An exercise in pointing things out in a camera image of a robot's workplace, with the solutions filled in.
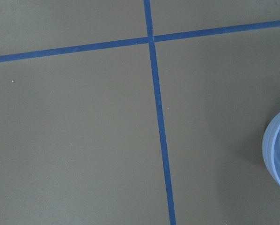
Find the plastic bowl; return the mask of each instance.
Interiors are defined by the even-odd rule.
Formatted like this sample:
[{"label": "plastic bowl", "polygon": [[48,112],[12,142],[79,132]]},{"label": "plastic bowl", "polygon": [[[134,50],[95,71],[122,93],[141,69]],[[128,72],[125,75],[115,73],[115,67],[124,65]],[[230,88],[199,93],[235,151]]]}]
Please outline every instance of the plastic bowl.
[{"label": "plastic bowl", "polygon": [[280,186],[280,113],[268,125],[262,149],[266,167]]}]

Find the blue line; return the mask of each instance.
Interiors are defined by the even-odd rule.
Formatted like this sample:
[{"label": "blue line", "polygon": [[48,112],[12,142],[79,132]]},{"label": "blue line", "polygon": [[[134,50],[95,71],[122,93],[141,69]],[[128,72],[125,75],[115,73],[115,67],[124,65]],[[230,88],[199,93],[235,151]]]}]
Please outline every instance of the blue line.
[{"label": "blue line", "polygon": [[280,27],[280,21],[260,22],[260,23],[252,23],[252,24],[245,24],[245,25],[238,25],[238,26],[231,26],[231,27],[220,27],[220,28],[213,28],[213,29],[206,29],[206,30],[181,32],[175,34],[164,34],[164,35],[157,35],[154,37],[154,39],[155,42],[160,42],[160,41],[177,40],[177,39],[191,38],[191,37],[194,38],[194,37],[201,37],[201,36],[208,36],[208,35],[226,34],[226,33],[240,32],[246,30],[266,29],[272,27]]},{"label": "blue line", "polygon": [[23,59],[51,56],[51,55],[60,55],[60,54],[67,54],[67,53],[74,53],[74,52],[78,53],[78,52],[84,52],[90,50],[115,48],[115,47],[139,45],[139,44],[146,44],[146,43],[147,43],[147,37],[140,37],[140,38],[119,40],[119,41],[109,41],[109,42],[102,42],[102,43],[89,44],[89,45],[78,45],[78,46],[65,47],[65,48],[55,48],[55,49],[41,50],[35,52],[24,52],[24,53],[11,54],[11,55],[2,55],[0,56],[0,62],[23,60]]},{"label": "blue line", "polygon": [[[252,23],[252,24],[245,24],[245,25],[238,25],[238,26],[231,26],[231,27],[220,27],[214,29],[195,30],[195,31],[188,31],[188,32],[181,32],[181,33],[174,33],[174,34],[157,35],[154,36],[154,41],[161,42],[161,41],[177,40],[183,38],[191,38],[191,37],[195,38],[195,37],[208,36],[208,35],[233,33],[233,32],[240,32],[246,30],[266,29],[266,28],[273,28],[273,27],[280,27],[280,21],[260,22],[260,23]],[[24,53],[11,54],[11,55],[2,55],[0,56],[0,62],[38,58],[38,57],[60,55],[60,54],[67,54],[67,53],[74,53],[74,52],[78,53],[84,51],[91,51],[91,50],[98,50],[98,49],[105,49],[105,48],[115,48],[115,47],[129,46],[129,45],[140,45],[140,44],[147,44],[147,43],[148,43],[147,37],[132,38],[127,40],[109,41],[109,42],[102,42],[102,43],[89,44],[89,45],[78,45],[78,46],[71,46],[71,47],[64,47],[64,48],[41,50],[35,52],[24,52]]]},{"label": "blue line", "polygon": [[164,115],[163,115],[163,108],[162,108],[158,64],[157,64],[157,56],[155,52],[155,42],[153,36],[153,21],[151,16],[149,0],[144,0],[144,9],[145,9],[145,18],[146,18],[146,26],[147,26],[150,63],[151,63],[151,70],[152,70],[153,83],[154,83],[155,106],[157,110],[165,186],[167,192],[169,220],[171,225],[176,225],[176,216],[174,211],[173,192],[172,192],[172,184],[171,184],[171,176],[170,176],[170,168],[169,168],[169,158],[168,158],[167,141],[166,141],[166,133],[165,133]]}]

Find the painter's tape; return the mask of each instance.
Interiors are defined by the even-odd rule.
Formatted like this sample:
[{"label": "painter's tape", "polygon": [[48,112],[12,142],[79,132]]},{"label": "painter's tape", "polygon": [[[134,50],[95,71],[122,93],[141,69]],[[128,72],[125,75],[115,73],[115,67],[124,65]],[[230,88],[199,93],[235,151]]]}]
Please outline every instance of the painter's tape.
[{"label": "painter's tape", "polygon": [[195,30],[195,31],[188,31],[188,32],[181,32],[181,33],[174,33],[174,34],[157,35],[154,37],[154,40],[155,42],[160,42],[160,41],[177,40],[177,39],[191,38],[191,37],[195,38],[195,37],[208,36],[208,35],[241,32],[247,30],[266,29],[272,27],[280,27],[280,21],[260,22],[260,23],[252,23],[252,24],[245,24],[245,25],[238,25],[238,26],[231,26],[231,27],[220,27],[220,28],[213,28],[213,29],[206,29],[206,30]]},{"label": "painter's tape", "polygon": [[146,18],[146,26],[147,26],[147,37],[148,37],[148,46],[149,46],[149,53],[150,53],[151,70],[152,70],[153,83],[154,83],[155,105],[157,110],[159,135],[160,135],[160,142],[161,142],[161,153],[162,153],[165,186],[166,186],[166,193],[167,193],[169,220],[170,220],[170,225],[176,225],[176,216],[175,216],[174,202],[173,202],[173,193],[172,193],[169,158],[168,158],[167,141],[166,141],[166,133],[165,133],[164,115],[163,115],[163,108],[162,108],[158,64],[157,64],[157,56],[155,52],[155,42],[153,36],[153,21],[151,16],[149,0],[144,0],[144,9],[145,9],[145,18]]},{"label": "painter's tape", "polygon": [[98,49],[105,49],[105,48],[115,48],[115,47],[122,47],[128,45],[139,45],[145,43],[147,43],[147,37],[140,37],[140,38],[126,39],[126,40],[119,40],[119,41],[101,42],[101,43],[89,44],[89,45],[78,45],[78,46],[65,47],[65,48],[55,48],[55,49],[41,50],[35,52],[24,52],[24,53],[11,54],[11,55],[2,55],[0,56],[0,62],[38,58],[38,57],[51,56],[51,55],[68,54],[74,52],[78,53],[84,51],[91,51],[91,50],[98,50]]}]

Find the gray floor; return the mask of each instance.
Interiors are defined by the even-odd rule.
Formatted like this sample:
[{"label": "gray floor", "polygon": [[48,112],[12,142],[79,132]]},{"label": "gray floor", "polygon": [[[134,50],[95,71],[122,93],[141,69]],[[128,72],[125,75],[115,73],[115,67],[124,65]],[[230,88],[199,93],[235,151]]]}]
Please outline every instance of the gray floor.
[{"label": "gray floor", "polygon": [[[280,20],[276,0],[151,6],[156,35]],[[0,1],[0,55],[146,36],[141,0]],[[177,224],[280,225],[280,28],[156,50]],[[147,44],[0,63],[0,225],[169,224],[151,76]]]}]

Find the blue tape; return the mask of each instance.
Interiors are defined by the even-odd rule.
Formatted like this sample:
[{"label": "blue tape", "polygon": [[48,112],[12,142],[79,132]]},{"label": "blue tape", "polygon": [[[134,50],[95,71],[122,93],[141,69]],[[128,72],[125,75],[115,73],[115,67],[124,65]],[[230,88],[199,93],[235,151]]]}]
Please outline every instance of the blue tape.
[{"label": "blue tape", "polygon": [[163,108],[162,108],[158,64],[157,64],[157,56],[155,52],[155,42],[153,36],[153,21],[151,16],[149,0],[144,0],[144,9],[145,9],[145,18],[146,18],[146,26],[147,26],[150,63],[151,63],[151,70],[152,70],[153,83],[154,83],[155,105],[157,110],[159,135],[160,135],[160,142],[161,142],[165,186],[167,192],[169,220],[171,225],[176,225],[176,216],[174,211],[173,192],[172,192],[172,184],[171,184],[171,176],[170,176],[170,168],[169,168],[169,158],[168,158],[167,141],[166,141],[166,133],[165,133],[164,115],[163,115]]},{"label": "blue tape", "polygon": [[194,38],[194,37],[201,37],[201,36],[208,36],[208,35],[226,34],[226,33],[240,32],[246,30],[266,29],[272,27],[280,27],[280,21],[260,22],[260,23],[252,23],[252,24],[238,25],[238,26],[231,26],[231,27],[221,27],[221,28],[214,28],[214,29],[181,32],[175,34],[157,35],[154,37],[154,40],[155,42],[160,42],[160,41],[177,40],[177,39],[191,38],[191,37]]},{"label": "blue tape", "polygon": [[[266,29],[266,28],[273,28],[273,27],[280,27],[280,21],[261,22],[261,23],[245,24],[245,25],[238,25],[238,26],[231,26],[231,27],[221,27],[221,28],[214,28],[214,29],[157,35],[154,36],[154,41],[155,42],[169,41],[169,40],[177,40],[183,38],[191,38],[191,37],[194,38],[194,37],[201,37],[201,36],[208,36],[208,35],[225,34],[225,33],[240,32],[246,30],[258,30],[258,29]],[[38,58],[38,57],[60,55],[60,54],[67,54],[67,53],[74,53],[74,52],[78,53],[84,51],[91,51],[91,50],[98,50],[98,49],[105,49],[105,48],[115,48],[115,47],[129,46],[129,45],[140,45],[140,44],[147,44],[147,43],[148,43],[147,37],[132,38],[127,40],[109,41],[109,42],[102,42],[102,43],[89,44],[89,45],[78,45],[72,47],[55,48],[55,49],[41,50],[35,52],[24,52],[24,53],[11,54],[11,55],[2,55],[0,56],[0,62]]]},{"label": "blue tape", "polygon": [[74,52],[78,53],[78,52],[98,50],[104,48],[115,48],[115,47],[139,45],[139,44],[146,44],[146,43],[147,43],[147,37],[140,37],[140,38],[119,40],[119,41],[109,41],[109,42],[102,42],[102,43],[89,44],[89,45],[78,45],[78,46],[65,47],[65,48],[55,48],[55,49],[41,50],[35,52],[24,52],[24,53],[12,54],[12,55],[2,55],[0,56],[0,62],[23,60],[23,59],[51,56],[51,55],[60,55],[60,54],[67,54],[67,53],[74,53]]}]

